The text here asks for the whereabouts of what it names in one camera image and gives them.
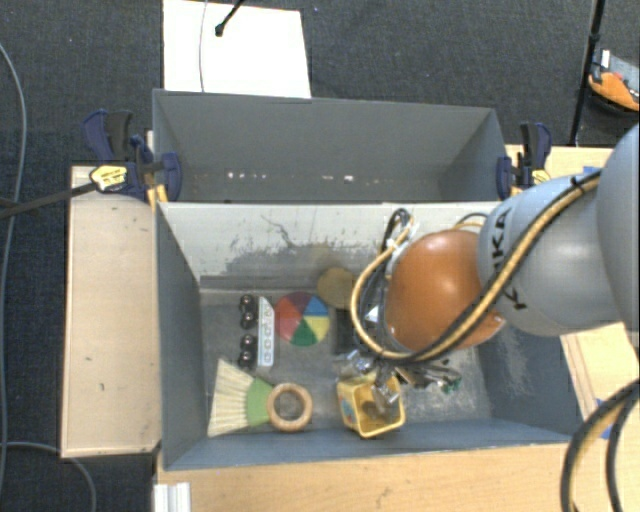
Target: clamp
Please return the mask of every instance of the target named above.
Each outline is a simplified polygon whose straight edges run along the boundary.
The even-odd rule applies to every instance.
[[[128,111],[89,114],[82,122],[85,142],[101,166],[117,163],[107,170],[98,167],[91,180],[102,193],[118,193],[148,201],[152,190],[164,188],[166,198],[176,201],[182,186],[182,168],[175,152],[163,153],[160,161],[140,135],[129,137],[133,114]]]
[[[549,179],[544,164],[551,153],[551,132],[542,123],[522,123],[520,131],[524,153],[518,152],[517,167],[508,156],[498,158],[496,187],[502,200]]]

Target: yellow cable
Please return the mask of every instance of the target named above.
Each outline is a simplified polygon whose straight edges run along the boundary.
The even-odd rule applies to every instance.
[[[362,286],[364,285],[364,282],[366,281],[366,279],[373,273],[373,271],[378,267],[378,265],[381,265],[385,260],[391,257],[391,254],[393,253],[393,251],[396,250],[398,245],[400,245],[402,242],[404,242],[407,239],[407,237],[409,236],[409,233],[411,232],[412,226],[413,226],[413,217],[409,219],[409,224],[407,225],[406,228],[404,228],[404,230],[402,230],[402,232],[398,235],[398,238],[394,240],[393,244],[389,245],[389,247],[387,247],[384,251],[378,254],[378,256],[376,256],[376,258],[371,263],[369,263],[369,265],[367,265],[367,267],[362,271],[360,276],[358,276],[358,279],[356,280],[355,284],[353,285],[353,292],[351,293],[351,301],[349,303],[349,312],[351,313],[351,321],[353,322],[353,326],[355,327],[356,332],[358,333],[358,336],[360,336],[362,341],[364,341],[365,344],[372,351],[390,359],[399,359],[400,357],[405,357],[406,354],[403,354],[400,352],[392,352],[392,351],[387,352],[384,348],[378,345],[378,343],[373,338],[371,338],[371,336],[367,334],[367,332],[364,330],[364,327],[362,327],[362,324],[360,323],[360,318],[358,316],[358,301],[360,299],[360,292],[362,291]]]
[[[531,226],[529,231],[523,236],[521,242],[516,246],[513,250],[513,254],[511,257],[504,263],[500,273],[496,277],[495,282],[491,286],[491,288],[487,291],[487,293],[482,297],[480,302],[476,305],[471,314],[464,320],[456,330],[451,333],[441,344],[437,347],[433,348],[420,355],[415,359],[415,361],[425,361],[427,359],[435,359],[445,352],[449,350],[456,342],[460,341],[462,337],[467,334],[467,331],[470,330],[471,326],[475,323],[475,321],[487,310],[491,304],[495,303],[497,300],[500,290],[502,286],[513,276],[518,265],[524,259],[527,254],[527,251],[535,241],[538,234],[549,224],[557,215],[559,215],[565,208],[570,206],[573,202],[582,197],[586,192],[593,190],[598,186],[600,178],[594,178],[586,183],[581,184],[579,187],[574,188],[569,191],[565,197],[558,200],[556,203],[552,204],[549,209],[542,214]],[[408,236],[410,231],[410,225],[405,228],[402,233],[395,240],[394,245],[401,244],[406,237]],[[350,313],[351,320],[353,325],[358,333],[358,336],[362,339],[362,341],[376,354],[381,355],[387,359],[402,359],[408,357],[407,354],[403,352],[395,352],[391,350],[386,350],[381,347],[371,336],[367,334],[367,332],[362,327],[360,323],[360,319],[358,318],[358,302],[360,297],[360,292],[362,291],[362,286],[364,281],[373,273],[373,271],[388,259],[393,251],[395,250],[394,245],[388,247],[385,251],[380,253],[375,260],[373,260],[360,274],[358,277],[354,288],[353,293],[351,294],[351,302],[350,302]]]

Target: orange object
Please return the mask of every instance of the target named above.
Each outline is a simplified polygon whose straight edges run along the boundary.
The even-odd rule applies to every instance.
[[[638,112],[638,103],[634,100],[632,91],[622,81],[620,73],[602,72],[596,79],[589,75],[589,86],[604,99]]]
[[[481,291],[476,267],[478,235],[446,230],[426,235],[401,256],[387,294],[391,334],[410,350],[431,345]],[[504,324],[489,312],[459,348],[493,336]]]

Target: black carpet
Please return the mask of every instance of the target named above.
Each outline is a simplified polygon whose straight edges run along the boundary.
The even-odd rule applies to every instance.
[[[519,123],[545,123],[568,142],[590,24],[587,0],[265,0],[300,9],[314,96],[496,109],[505,140]],[[638,64],[640,4],[607,5],[602,44]],[[22,200],[63,189],[73,161],[91,157],[79,132],[97,108],[135,112],[151,126],[151,94],[162,81],[159,0],[3,0],[0,42],[22,80],[29,139]],[[0,196],[18,162],[17,96],[0,62]],[[582,145],[612,146],[633,120],[587,104]],[[0,225],[4,240],[6,223]],[[58,443],[64,333],[66,207],[18,219],[7,289],[9,439]],[[150,456],[92,459],[98,510],[150,506]],[[87,510],[68,464],[11,452],[3,511]]]

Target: blue clamp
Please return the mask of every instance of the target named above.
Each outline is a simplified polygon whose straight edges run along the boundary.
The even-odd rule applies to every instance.
[[[498,196],[504,200],[511,195],[513,187],[521,190],[535,185],[533,172],[544,169],[547,157],[551,153],[551,132],[542,123],[522,123],[524,153],[518,153],[518,165],[511,158],[502,156],[496,165],[496,188]]]
[[[169,201],[176,201],[182,187],[182,168],[175,152],[163,153],[159,162],[140,135],[129,137],[132,114],[127,111],[109,113],[104,109],[89,114],[82,122],[85,142],[101,165],[118,162],[127,169],[127,185],[115,193],[147,200],[147,191],[164,184]],[[152,175],[152,180],[145,179]]]

